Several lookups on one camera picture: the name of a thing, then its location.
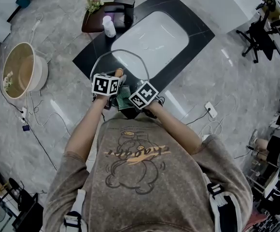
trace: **sink basin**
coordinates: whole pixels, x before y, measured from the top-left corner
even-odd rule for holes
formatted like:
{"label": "sink basin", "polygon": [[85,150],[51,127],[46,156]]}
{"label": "sink basin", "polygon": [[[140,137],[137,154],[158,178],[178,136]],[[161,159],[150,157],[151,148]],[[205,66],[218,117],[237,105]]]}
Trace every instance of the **sink basin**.
{"label": "sink basin", "polygon": [[[156,11],[126,31],[111,46],[111,50],[124,49],[139,55],[145,62],[149,77],[155,77],[187,45],[185,30],[164,12]],[[146,80],[143,64],[125,52],[115,52],[120,61],[136,78]]]}

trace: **marble floor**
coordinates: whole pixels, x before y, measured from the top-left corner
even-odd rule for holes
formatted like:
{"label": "marble floor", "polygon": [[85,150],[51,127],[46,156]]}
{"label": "marble floor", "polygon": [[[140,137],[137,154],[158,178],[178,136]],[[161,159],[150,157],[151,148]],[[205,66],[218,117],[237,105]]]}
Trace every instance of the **marble floor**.
{"label": "marble floor", "polygon": [[[136,5],[145,0],[136,0]],[[191,63],[165,88],[165,107],[184,123],[193,121],[205,113],[204,104],[211,102],[218,112],[217,122],[207,126],[220,134],[227,150],[233,156],[247,153],[245,145],[255,128],[266,134],[273,114],[278,110],[280,98],[280,56],[274,53],[272,61],[259,53],[259,63],[252,62],[249,53],[245,58],[241,52],[246,42],[234,31],[221,34],[197,0],[181,0],[193,10],[215,33],[216,37],[197,55]],[[12,19],[12,33],[0,45],[0,79],[3,62],[10,50],[20,42],[27,42],[35,18],[42,13],[42,21],[36,29],[32,45],[37,54],[48,61],[49,76],[45,87],[32,92],[34,105],[39,102],[36,117],[44,123],[53,112],[59,113],[71,133],[85,115],[92,102],[89,80],[72,63],[74,57],[90,43],[90,37],[81,32],[85,14],[85,0],[31,0],[29,7],[20,10]],[[280,45],[279,36],[274,36]],[[26,106],[32,112],[31,99],[12,101],[17,107]],[[114,109],[105,112],[106,119],[114,115]],[[47,191],[56,173],[48,157],[34,135],[22,131],[20,114],[0,94],[0,172],[7,179],[22,181],[28,192]],[[40,142],[56,166],[68,141],[60,117],[53,115],[45,126],[39,126],[33,115],[29,122]],[[200,133],[209,123],[209,117],[191,124]],[[87,161],[88,170],[94,164],[96,144]],[[244,166],[249,156],[236,159]]]}

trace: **white cable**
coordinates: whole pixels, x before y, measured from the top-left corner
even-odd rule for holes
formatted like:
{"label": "white cable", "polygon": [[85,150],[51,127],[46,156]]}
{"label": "white cable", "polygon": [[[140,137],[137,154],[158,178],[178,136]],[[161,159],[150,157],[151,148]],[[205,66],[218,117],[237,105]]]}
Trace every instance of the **white cable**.
{"label": "white cable", "polygon": [[[210,122],[207,123],[207,124],[205,124],[205,125],[202,127],[200,133],[198,134],[198,135],[201,135],[201,139],[203,138],[203,136],[202,136],[203,130],[204,130],[207,126],[209,126],[209,127],[211,128],[211,134],[216,134],[216,132],[217,132],[219,126],[221,127],[221,131],[219,132],[218,135],[220,135],[220,134],[222,133],[222,131],[223,131],[222,122],[224,121],[225,118],[227,118],[229,115],[231,115],[231,114],[235,111],[235,109],[237,108],[237,99],[236,99],[236,97],[234,96],[234,94],[230,94],[230,95],[232,95],[232,96],[235,98],[235,106],[234,106],[234,108],[232,109],[232,111],[231,111],[230,113],[228,113],[225,117],[223,117],[222,120],[221,120],[220,122],[217,121],[216,117],[215,117],[214,120],[211,120],[211,119],[210,119],[210,115],[208,115],[209,121],[210,121]],[[224,99],[221,99],[214,107],[217,107],[223,100],[224,100]],[[218,126],[216,127],[214,133],[213,133],[213,128],[212,128],[212,126],[210,125],[210,124],[213,123],[213,122],[217,122],[217,123],[218,123]]]}
{"label": "white cable", "polygon": [[43,18],[43,14],[42,13],[38,13],[35,17],[35,25],[33,26],[30,34],[29,34],[29,38],[28,38],[28,43],[32,44],[33,43],[33,40],[34,40],[34,36],[35,36],[35,31],[36,31],[36,28],[38,27],[38,25],[40,24],[40,22],[42,21],[42,18]]}
{"label": "white cable", "polygon": [[44,123],[40,124],[40,123],[38,122],[38,119],[37,119],[37,116],[36,116],[36,112],[35,112],[35,109],[34,109],[34,102],[33,102],[33,99],[32,99],[32,97],[31,97],[30,93],[29,93],[29,97],[30,97],[30,99],[31,99],[31,101],[32,101],[33,114],[34,114],[35,119],[36,119],[36,122],[37,122],[37,124],[38,124],[39,126],[44,126],[44,125],[49,121],[50,117],[51,117],[53,114],[56,114],[56,115],[58,115],[58,116],[62,119],[62,121],[63,121],[63,123],[64,123],[64,125],[65,125],[65,128],[66,128],[67,133],[69,134],[69,136],[71,136],[71,134],[70,134],[69,131],[68,131],[68,128],[67,128],[67,126],[66,126],[66,123],[65,123],[64,119],[63,119],[62,116],[59,115],[58,113],[51,113],[51,114],[49,115],[49,117],[47,118],[47,120],[46,120]]}

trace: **white desk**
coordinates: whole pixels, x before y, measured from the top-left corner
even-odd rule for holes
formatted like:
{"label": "white desk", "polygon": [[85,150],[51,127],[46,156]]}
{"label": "white desk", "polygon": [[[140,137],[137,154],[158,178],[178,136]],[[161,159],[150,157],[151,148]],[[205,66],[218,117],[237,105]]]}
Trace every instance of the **white desk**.
{"label": "white desk", "polygon": [[262,0],[198,0],[222,32],[228,33],[250,21]]}

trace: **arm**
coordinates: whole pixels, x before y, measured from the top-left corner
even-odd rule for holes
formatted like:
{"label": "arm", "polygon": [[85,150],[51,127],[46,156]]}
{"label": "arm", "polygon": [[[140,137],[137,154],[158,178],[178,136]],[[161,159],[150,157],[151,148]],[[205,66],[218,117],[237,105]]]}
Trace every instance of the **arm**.
{"label": "arm", "polygon": [[73,131],[65,148],[65,152],[76,153],[86,161],[91,151],[102,110],[108,98],[107,96],[97,96],[80,124]]}
{"label": "arm", "polygon": [[156,101],[148,105],[147,109],[157,116],[165,130],[188,154],[193,155],[197,153],[196,150],[201,146],[202,141],[192,129],[172,116]]}

